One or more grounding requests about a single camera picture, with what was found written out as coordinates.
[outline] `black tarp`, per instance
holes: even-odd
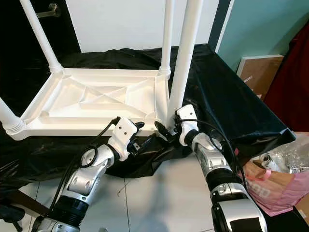
[[[171,50],[171,87],[178,47]],[[157,70],[161,49],[132,49],[77,53],[60,59],[64,67]],[[0,96],[20,115],[48,73],[41,69],[1,72]],[[295,139],[294,134],[256,97],[207,44],[195,46],[184,104],[193,104],[199,119],[223,130],[245,164],[251,157]],[[32,181],[60,177],[69,162],[93,139],[90,136],[32,136],[14,141],[0,132],[0,197]],[[107,141],[102,137],[100,143]],[[153,175],[161,162],[186,157],[190,149],[151,136],[139,138],[145,146],[136,157],[116,162],[108,174],[138,178]]]

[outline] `red fabric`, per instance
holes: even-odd
[[[309,22],[291,40],[264,102],[292,130],[309,131]]]

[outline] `plastic bag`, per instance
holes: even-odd
[[[309,171],[309,133],[297,133],[295,141],[268,151],[260,156],[260,160],[263,167],[272,171],[284,173]]]
[[[245,165],[244,171],[249,194],[269,216],[291,211],[293,206],[309,193],[309,172],[272,172],[252,162]]]

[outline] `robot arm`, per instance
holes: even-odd
[[[101,176],[114,164],[114,160],[127,159],[133,138],[143,127],[127,118],[120,118],[108,143],[100,147],[90,146],[82,155],[80,167],[71,175],[50,214],[36,220],[32,231],[40,232],[79,232],[98,189]]]
[[[192,105],[177,110],[176,124],[183,119],[197,119]],[[209,136],[198,132],[197,122],[181,122],[179,142],[196,153],[211,192],[211,214],[216,232],[266,232],[265,219],[244,186],[233,173],[223,154]],[[221,144],[213,139],[216,147]]]

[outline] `door handle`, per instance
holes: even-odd
[[[45,17],[60,17],[61,16],[61,10],[58,4],[52,2],[48,5],[48,9],[50,11],[37,13],[37,17],[45,18]]]

